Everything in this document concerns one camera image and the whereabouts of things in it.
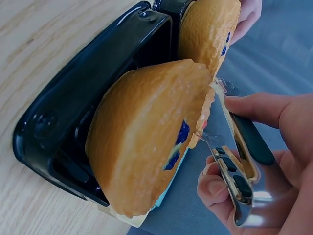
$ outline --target bread slice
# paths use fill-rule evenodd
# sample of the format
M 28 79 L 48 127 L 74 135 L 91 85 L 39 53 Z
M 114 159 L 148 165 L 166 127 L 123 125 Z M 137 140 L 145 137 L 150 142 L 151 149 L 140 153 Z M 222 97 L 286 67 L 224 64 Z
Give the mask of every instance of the bread slice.
M 130 71 L 105 93 L 86 153 L 116 213 L 145 215 L 166 190 L 212 80 L 206 65 L 185 59 Z
M 238 0 L 198 0 L 187 8 L 179 36 L 179 58 L 191 58 L 206 64 L 210 76 L 215 77 L 230 47 L 236 29 L 241 4 Z M 215 92 L 208 91 L 197 128 L 203 131 L 210 115 Z M 189 147 L 199 138 L 193 135 Z

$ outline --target sandwich maker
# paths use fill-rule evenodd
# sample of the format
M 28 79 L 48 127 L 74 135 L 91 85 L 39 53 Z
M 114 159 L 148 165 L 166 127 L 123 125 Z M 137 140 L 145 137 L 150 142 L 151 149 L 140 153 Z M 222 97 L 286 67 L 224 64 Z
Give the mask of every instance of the sandwich maker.
M 85 153 L 94 112 L 127 71 L 177 60 L 180 22 L 191 2 L 156 0 L 151 6 L 141 1 L 99 33 L 18 121 L 13 134 L 16 158 L 66 192 L 107 207 Z
M 64 191 L 109 208 L 85 153 L 94 112 L 104 93 L 127 71 L 178 59 L 181 20 L 191 2 L 156 0 L 151 6 L 141 1 L 99 33 L 52 78 L 18 121 L 13 134 L 16 158 Z M 240 136 L 238 150 L 246 150 L 240 151 L 240 157 L 255 172 L 250 182 L 223 144 L 209 144 L 206 134 L 200 137 L 208 143 L 228 185 L 236 208 L 234 222 L 281 226 L 298 192 L 252 122 L 235 116 L 228 118 L 231 122 Z

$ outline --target finger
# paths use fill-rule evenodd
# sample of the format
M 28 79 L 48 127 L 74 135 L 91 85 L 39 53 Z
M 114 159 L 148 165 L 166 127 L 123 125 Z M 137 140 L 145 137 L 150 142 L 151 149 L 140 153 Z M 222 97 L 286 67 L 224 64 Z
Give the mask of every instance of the finger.
M 299 96 L 257 93 L 227 97 L 227 109 L 273 128 L 279 128 L 292 155 L 303 166 L 313 160 L 313 94 Z
M 279 128 L 280 116 L 293 100 L 294 96 L 256 93 L 244 97 L 228 96 L 225 106 L 239 116 Z
M 235 157 L 238 159 L 239 154 L 237 150 L 231 150 Z M 301 184 L 301 174 L 303 172 L 303 166 L 295 160 L 289 150 L 274 150 L 272 151 L 274 158 L 282 169 L 285 177 L 292 185 L 299 188 Z
M 234 44 L 236 41 L 241 39 L 243 36 L 248 33 L 251 27 L 257 22 L 260 18 L 260 15 L 256 12 L 251 12 L 250 15 L 247 17 L 246 20 L 241 21 L 237 24 L 236 30 L 233 34 L 230 44 Z
M 198 177 L 198 182 L 206 175 L 221 175 L 220 167 L 217 162 L 209 163 Z
M 215 162 L 214 157 L 212 155 L 208 156 L 205 160 L 205 165 L 209 165 L 210 163 L 213 163 L 213 162 Z
M 229 196 L 227 184 L 217 175 L 201 177 L 197 185 L 197 194 L 209 209 L 215 203 L 224 202 Z
M 255 3 L 253 1 L 242 0 L 240 2 L 241 8 L 238 22 L 245 21 L 250 15 L 250 13 L 255 10 Z
M 310 164 L 303 172 L 301 190 L 297 200 L 289 213 L 289 216 L 281 229 L 281 234 L 312 234 L 313 211 L 313 164 Z

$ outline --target black grip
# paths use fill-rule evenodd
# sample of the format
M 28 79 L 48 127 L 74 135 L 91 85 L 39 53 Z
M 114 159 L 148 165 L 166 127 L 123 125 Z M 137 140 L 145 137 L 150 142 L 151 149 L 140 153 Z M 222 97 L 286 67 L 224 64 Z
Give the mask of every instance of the black grip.
M 253 122 L 231 112 L 230 115 L 239 129 L 251 157 L 261 164 L 273 165 L 275 158 Z

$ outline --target wooden surface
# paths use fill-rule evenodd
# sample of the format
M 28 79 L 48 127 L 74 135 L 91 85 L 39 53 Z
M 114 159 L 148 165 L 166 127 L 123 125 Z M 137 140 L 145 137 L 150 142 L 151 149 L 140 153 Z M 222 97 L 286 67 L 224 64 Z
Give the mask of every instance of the wooden surface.
M 137 2 L 0 0 L 1 235 L 127 233 L 128 225 L 19 163 L 11 140 L 18 119 L 60 68 Z

